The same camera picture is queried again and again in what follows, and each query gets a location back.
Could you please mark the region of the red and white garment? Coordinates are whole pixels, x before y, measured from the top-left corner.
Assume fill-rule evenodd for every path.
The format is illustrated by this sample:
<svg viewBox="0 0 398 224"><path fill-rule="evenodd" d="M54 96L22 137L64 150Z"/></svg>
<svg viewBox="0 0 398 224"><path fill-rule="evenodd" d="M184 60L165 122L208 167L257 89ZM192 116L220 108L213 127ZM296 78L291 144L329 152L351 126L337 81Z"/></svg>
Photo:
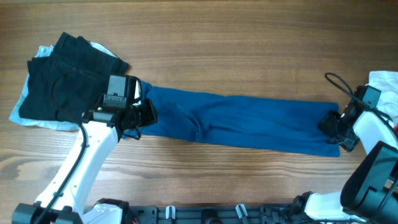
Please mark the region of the red and white garment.
<svg viewBox="0 0 398 224"><path fill-rule="evenodd" d="M381 91L377 109L388 114L397 129L397 72L372 71L368 85Z"/></svg>

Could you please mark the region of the blue polo shirt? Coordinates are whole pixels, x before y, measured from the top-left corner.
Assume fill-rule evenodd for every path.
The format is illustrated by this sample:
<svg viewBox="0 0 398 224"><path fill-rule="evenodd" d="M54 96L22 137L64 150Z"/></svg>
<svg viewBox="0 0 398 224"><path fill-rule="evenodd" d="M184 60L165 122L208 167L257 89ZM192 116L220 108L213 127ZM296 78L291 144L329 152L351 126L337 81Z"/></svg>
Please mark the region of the blue polo shirt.
<svg viewBox="0 0 398 224"><path fill-rule="evenodd" d="M148 136L234 147L338 157L318 124L336 103L223 96L142 84L158 112Z"/></svg>

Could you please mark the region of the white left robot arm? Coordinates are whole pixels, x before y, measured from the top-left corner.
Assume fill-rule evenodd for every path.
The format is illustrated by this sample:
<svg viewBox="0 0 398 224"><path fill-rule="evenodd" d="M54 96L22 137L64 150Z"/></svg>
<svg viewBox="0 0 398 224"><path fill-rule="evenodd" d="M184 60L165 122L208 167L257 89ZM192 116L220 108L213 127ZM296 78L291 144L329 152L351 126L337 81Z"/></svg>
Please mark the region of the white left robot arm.
<svg viewBox="0 0 398 224"><path fill-rule="evenodd" d="M61 168L33 204L20 203L12 223L129 223L129 203L103 198L89 211L85 205L93 182L127 129L157 122L150 99L139 105L97 104L83 114L79 135Z"/></svg>

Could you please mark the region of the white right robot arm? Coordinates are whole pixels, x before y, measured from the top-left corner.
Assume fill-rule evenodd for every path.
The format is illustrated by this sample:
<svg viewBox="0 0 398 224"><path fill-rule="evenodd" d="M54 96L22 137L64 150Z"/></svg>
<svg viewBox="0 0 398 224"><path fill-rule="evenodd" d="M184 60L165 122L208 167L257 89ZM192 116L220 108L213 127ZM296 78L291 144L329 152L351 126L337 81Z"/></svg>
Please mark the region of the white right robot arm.
<svg viewBox="0 0 398 224"><path fill-rule="evenodd" d="M397 133L369 111L358 117L354 133L367 156L340 192L309 196L305 223L397 223Z"/></svg>

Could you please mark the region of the black folded shorts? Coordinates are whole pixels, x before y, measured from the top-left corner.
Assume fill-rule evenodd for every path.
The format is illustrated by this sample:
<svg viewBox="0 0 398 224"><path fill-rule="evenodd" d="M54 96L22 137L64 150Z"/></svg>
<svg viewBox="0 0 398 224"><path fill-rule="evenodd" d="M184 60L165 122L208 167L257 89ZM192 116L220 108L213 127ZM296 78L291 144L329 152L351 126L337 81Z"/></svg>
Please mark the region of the black folded shorts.
<svg viewBox="0 0 398 224"><path fill-rule="evenodd" d="M64 32L48 57L32 58L27 68L28 94L19 116L72 122L107 92L109 77L124 75L129 64Z"/></svg>

